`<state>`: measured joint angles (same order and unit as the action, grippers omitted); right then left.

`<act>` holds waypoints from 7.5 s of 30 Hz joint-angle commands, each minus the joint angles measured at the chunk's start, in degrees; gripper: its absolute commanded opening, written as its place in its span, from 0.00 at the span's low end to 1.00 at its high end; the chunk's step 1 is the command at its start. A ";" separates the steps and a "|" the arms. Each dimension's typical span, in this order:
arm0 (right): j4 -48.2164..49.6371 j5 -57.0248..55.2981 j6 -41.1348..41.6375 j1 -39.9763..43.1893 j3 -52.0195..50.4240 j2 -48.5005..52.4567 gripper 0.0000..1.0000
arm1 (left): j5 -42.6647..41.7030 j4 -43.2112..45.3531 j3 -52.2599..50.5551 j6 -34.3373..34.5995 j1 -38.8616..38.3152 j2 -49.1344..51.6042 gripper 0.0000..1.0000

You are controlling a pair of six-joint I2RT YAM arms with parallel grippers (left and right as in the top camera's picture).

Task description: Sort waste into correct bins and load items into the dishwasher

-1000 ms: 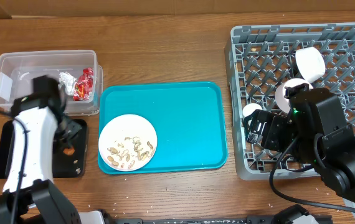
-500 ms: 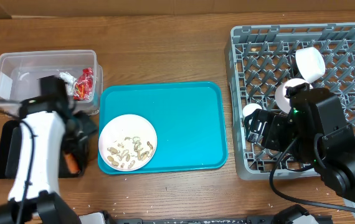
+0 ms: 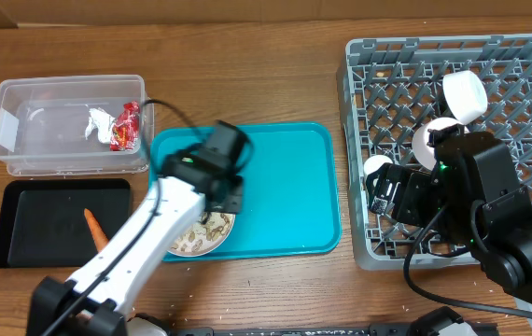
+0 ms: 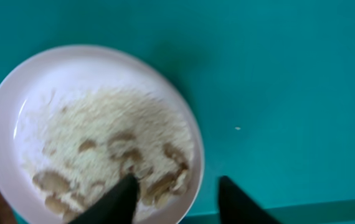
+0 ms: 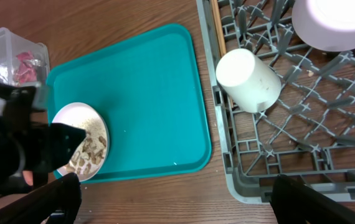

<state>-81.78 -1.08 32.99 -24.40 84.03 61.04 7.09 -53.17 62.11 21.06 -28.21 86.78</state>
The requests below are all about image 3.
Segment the pink plate with food scraps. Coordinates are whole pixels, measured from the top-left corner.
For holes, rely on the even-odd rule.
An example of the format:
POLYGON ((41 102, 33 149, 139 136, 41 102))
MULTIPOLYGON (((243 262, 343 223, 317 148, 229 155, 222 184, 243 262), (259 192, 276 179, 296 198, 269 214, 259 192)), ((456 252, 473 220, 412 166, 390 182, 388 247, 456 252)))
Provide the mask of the pink plate with food scraps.
POLYGON ((198 222, 175 240, 169 253, 183 258, 208 254, 227 239, 234 221, 234 214, 203 213, 198 222))

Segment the pink bowl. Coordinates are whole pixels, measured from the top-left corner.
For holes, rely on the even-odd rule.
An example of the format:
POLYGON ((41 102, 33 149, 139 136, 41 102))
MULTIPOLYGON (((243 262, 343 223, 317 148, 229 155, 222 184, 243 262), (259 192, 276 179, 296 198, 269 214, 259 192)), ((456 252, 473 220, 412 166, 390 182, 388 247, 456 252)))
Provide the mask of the pink bowl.
POLYGON ((432 131, 441 130, 454 125, 462 125, 460 121, 452 118, 437 118, 421 126, 413 135, 412 151, 416 160, 426 169, 432 171, 436 159, 434 157, 434 148, 428 145, 429 137, 432 131))

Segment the cream plastic cup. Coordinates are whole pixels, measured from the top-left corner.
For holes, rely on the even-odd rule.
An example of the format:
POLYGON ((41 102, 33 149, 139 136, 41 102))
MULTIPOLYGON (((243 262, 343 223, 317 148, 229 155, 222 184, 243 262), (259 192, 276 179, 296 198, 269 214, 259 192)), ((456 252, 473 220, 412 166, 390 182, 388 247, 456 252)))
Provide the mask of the cream plastic cup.
POLYGON ((385 163, 393 163, 393 161, 385 155, 373 155, 364 161, 364 187, 367 187, 369 183, 373 185, 376 183, 379 177, 378 171, 385 163))

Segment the white bowl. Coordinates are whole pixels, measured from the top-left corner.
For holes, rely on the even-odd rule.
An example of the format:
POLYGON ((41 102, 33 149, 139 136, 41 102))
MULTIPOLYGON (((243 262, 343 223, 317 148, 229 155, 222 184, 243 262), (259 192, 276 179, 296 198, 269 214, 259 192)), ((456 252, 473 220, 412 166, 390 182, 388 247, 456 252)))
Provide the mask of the white bowl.
POLYGON ((470 70, 445 75, 442 92, 454 118, 463 124, 470 124, 488 108, 483 82, 470 70))

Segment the red snack wrapper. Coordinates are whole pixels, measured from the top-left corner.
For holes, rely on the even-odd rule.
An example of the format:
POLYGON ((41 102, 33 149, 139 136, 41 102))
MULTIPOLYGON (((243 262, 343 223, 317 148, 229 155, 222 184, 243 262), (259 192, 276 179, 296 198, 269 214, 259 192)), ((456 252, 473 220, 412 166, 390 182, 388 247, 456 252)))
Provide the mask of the red snack wrapper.
POLYGON ((112 123, 109 144, 111 151, 133 150, 139 137, 139 104, 132 101, 123 108, 123 112, 112 123))

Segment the orange carrot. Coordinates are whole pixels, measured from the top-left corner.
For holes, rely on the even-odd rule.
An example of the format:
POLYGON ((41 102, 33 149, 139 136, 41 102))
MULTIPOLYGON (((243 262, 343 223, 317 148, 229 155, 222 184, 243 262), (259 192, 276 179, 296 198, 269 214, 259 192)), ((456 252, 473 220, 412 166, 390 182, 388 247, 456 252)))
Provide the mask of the orange carrot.
POLYGON ((91 237, 94 241, 96 250, 100 252, 108 245, 108 238, 102 230, 99 222, 89 209, 85 208, 83 214, 84 218, 86 219, 88 228, 91 232, 91 237))

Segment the white tissue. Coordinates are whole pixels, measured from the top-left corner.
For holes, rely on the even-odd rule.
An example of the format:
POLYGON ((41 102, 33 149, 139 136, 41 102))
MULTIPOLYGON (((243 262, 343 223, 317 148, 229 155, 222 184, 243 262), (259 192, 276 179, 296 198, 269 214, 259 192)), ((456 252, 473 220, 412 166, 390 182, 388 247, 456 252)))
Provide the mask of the white tissue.
POLYGON ((96 131, 98 141, 101 144, 109 144, 115 118, 102 108, 90 108, 89 114, 88 125, 84 131, 85 138, 88 139, 92 132, 96 131))

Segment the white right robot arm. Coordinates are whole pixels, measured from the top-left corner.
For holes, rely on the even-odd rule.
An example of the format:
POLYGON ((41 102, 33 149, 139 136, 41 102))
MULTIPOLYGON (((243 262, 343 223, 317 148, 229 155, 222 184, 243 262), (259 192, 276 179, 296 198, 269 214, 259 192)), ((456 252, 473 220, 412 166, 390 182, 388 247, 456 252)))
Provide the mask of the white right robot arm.
POLYGON ((364 164, 368 209, 389 215, 420 232, 403 262, 412 291, 442 304, 527 319, 532 326, 532 202, 521 184, 508 146, 488 132, 467 132, 455 124, 428 133, 435 163, 424 173, 383 155, 364 164), (456 245, 456 256, 471 254, 486 277, 516 299, 514 309, 449 299, 418 286, 410 266, 421 244, 440 236, 456 245))

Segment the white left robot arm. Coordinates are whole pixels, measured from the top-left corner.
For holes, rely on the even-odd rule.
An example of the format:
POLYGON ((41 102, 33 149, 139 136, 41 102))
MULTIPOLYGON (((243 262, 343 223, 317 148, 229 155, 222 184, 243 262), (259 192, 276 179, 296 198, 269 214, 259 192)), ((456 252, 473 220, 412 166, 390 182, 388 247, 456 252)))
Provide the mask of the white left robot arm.
POLYGON ((237 213, 243 164, 253 145, 218 121, 206 140, 166 157, 144 200, 116 235, 66 281, 44 278, 32 295, 29 335, 166 335, 160 320, 132 311, 177 238, 209 211, 237 213))

